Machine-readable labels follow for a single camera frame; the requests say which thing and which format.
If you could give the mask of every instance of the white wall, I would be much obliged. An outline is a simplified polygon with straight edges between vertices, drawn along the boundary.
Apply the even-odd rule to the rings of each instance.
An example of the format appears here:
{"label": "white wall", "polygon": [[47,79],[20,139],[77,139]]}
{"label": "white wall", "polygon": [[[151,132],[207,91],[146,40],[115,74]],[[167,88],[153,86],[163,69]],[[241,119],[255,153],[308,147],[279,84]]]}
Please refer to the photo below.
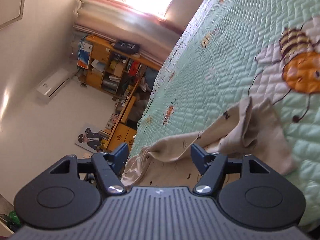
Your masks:
{"label": "white wall", "polygon": [[[10,202],[24,184],[61,156],[83,153],[73,144],[83,120],[98,124],[100,116],[94,111],[91,116],[84,102],[94,105],[95,100],[81,97],[72,85],[47,106],[27,98],[66,60],[76,3],[25,0],[22,20],[0,30],[0,194]],[[87,112],[89,117],[82,120]]]}
{"label": "white wall", "polygon": [[6,98],[16,105],[17,92],[34,87],[63,59],[75,9],[76,0],[25,0],[22,20],[0,30],[0,107]]}
{"label": "white wall", "polygon": [[52,101],[40,104],[34,91],[5,118],[0,136],[0,193],[10,203],[28,182],[67,154],[82,158],[75,144],[85,123],[104,128],[114,111],[112,96],[71,80]]}
{"label": "white wall", "polygon": [[203,0],[172,0],[165,18],[174,22],[183,30],[198,10]]}

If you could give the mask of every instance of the beige blanket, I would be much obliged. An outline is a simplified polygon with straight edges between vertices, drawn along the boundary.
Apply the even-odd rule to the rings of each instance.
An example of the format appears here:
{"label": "beige blanket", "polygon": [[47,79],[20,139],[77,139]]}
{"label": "beige blanket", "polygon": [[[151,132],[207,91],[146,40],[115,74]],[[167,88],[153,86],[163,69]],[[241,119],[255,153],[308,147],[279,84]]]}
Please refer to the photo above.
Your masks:
{"label": "beige blanket", "polygon": [[248,97],[228,109],[204,131],[168,136],[143,147],[127,162],[122,183],[125,186],[188,186],[192,189],[201,178],[191,160],[192,143],[207,152],[221,152],[232,158],[255,155],[280,174],[287,174],[296,167],[271,102],[267,99],[252,105],[252,99]]}

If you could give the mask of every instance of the bed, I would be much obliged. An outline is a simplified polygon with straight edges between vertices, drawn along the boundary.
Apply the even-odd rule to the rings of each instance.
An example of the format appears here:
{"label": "bed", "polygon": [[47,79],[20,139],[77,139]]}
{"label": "bed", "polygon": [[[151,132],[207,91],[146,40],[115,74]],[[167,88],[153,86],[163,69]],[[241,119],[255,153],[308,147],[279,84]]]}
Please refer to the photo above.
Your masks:
{"label": "bed", "polygon": [[[307,201],[300,225],[318,220],[319,16],[320,0],[204,0],[156,78],[130,155],[164,136],[203,130],[242,97],[270,97],[299,164],[286,178]],[[292,74],[284,60],[300,54],[314,64],[306,89],[284,78]]]}

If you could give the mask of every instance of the curtain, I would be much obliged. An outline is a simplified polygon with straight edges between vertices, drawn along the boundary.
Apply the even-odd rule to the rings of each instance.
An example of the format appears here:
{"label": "curtain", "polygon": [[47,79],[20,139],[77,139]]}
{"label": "curtain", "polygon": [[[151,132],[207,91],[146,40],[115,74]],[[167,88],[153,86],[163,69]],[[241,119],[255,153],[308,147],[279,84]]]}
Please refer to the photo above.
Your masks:
{"label": "curtain", "polygon": [[115,0],[81,0],[75,28],[109,40],[140,44],[143,56],[163,63],[183,30]]}

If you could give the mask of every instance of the circular pad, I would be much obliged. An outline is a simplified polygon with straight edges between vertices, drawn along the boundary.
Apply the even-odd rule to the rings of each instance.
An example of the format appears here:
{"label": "circular pad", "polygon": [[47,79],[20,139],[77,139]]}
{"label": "circular pad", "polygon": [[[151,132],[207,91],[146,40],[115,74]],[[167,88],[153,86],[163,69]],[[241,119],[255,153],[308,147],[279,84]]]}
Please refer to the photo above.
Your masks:
{"label": "circular pad", "polygon": [[40,205],[48,208],[60,208],[68,205],[75,194],[66,187],[50,187],[41,191],[37,196]]}
{"label": "circular pad", "polygon": [[247,201],[256,207],[273,208],[282,202],[281,193],[271,187],[251,188],[245,194]]}

